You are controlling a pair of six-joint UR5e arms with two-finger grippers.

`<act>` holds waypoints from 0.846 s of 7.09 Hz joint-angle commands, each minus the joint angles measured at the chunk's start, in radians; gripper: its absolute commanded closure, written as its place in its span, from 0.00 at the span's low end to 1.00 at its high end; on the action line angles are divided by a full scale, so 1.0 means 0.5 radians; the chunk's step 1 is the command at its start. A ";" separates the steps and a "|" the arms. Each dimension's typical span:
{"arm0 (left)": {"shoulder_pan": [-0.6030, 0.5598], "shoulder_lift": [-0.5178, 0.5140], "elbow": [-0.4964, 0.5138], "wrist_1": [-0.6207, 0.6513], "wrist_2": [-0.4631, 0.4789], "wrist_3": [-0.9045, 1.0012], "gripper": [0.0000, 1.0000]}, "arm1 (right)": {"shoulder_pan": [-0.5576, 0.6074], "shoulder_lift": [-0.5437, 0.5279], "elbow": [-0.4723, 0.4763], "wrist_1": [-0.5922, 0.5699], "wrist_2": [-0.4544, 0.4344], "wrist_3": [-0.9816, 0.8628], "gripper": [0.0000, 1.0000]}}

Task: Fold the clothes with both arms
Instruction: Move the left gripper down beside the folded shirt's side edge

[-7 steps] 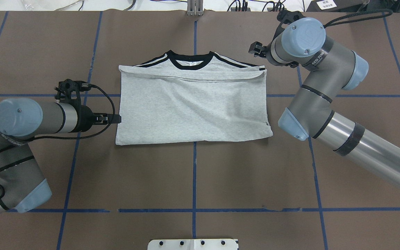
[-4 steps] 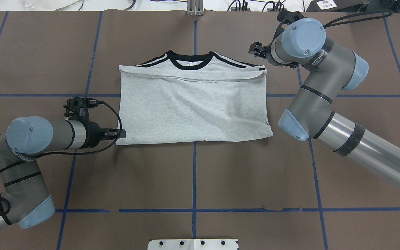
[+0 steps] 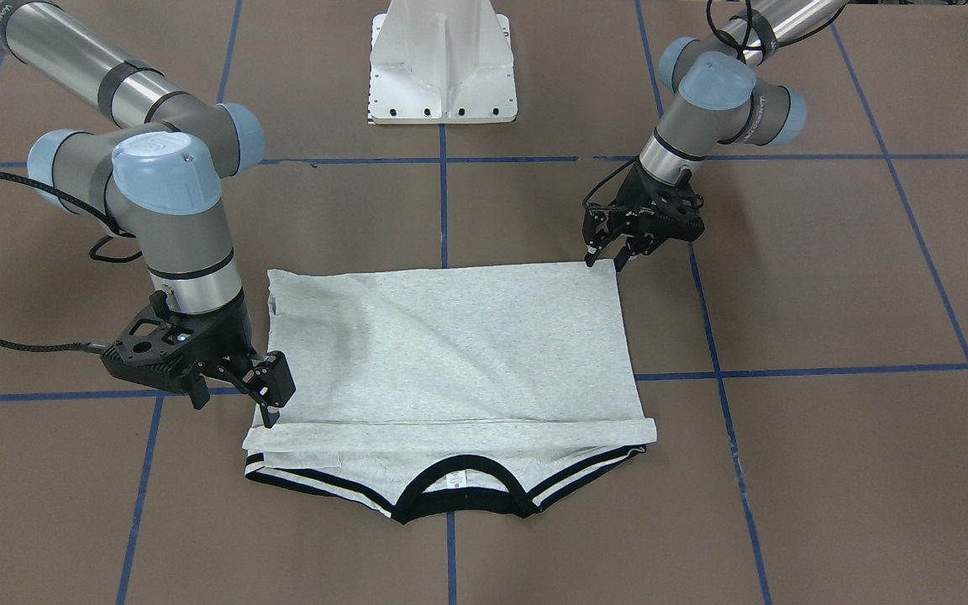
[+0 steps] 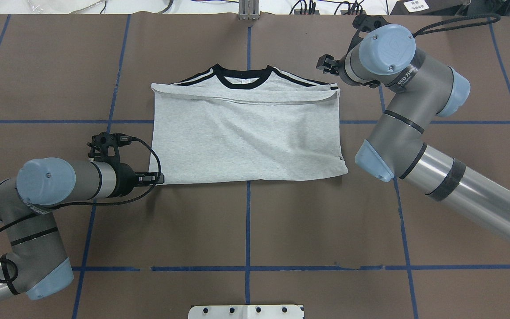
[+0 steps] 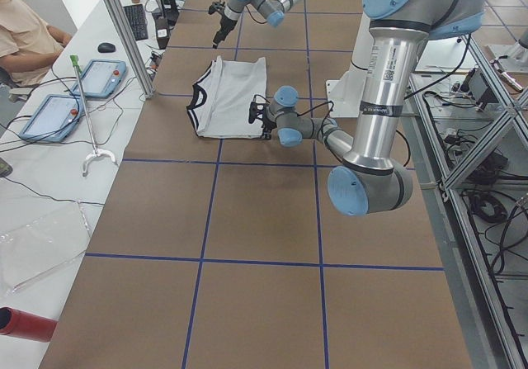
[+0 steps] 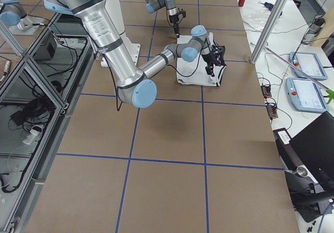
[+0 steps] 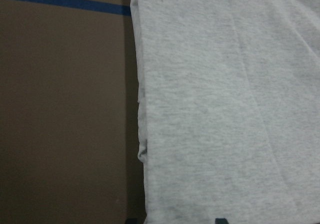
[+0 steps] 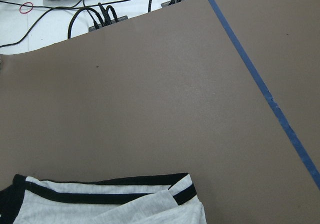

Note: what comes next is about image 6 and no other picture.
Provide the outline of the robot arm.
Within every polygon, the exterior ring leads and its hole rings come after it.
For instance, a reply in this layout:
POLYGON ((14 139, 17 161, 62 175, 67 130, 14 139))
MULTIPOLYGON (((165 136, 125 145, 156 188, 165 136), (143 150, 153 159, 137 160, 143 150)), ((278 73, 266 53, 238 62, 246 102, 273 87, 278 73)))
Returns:
POLYGON ((123 103, 146 108, 156 99, 157 87, 151 80, 177 58, 192 62, 201 55, 206 71, 213 74, 214 66, 221 65, 224 50, 211 44, 206 29, 195 26, 191 39, 185 44, 170 44, 141 67, 137 67, 130 53, 125 35, 120 0, 43 0, 46 9, 74 15, 81 19, 91 40, 102 54, 118 80, 114 83, 116 97, 123 103))
POLYGON ((177 38, 180 37, 180 22, 186 17, 186 11, 176 5, 175 0, 145 0, 148 13, 152 14, 165 8, 168 24, 177 38))

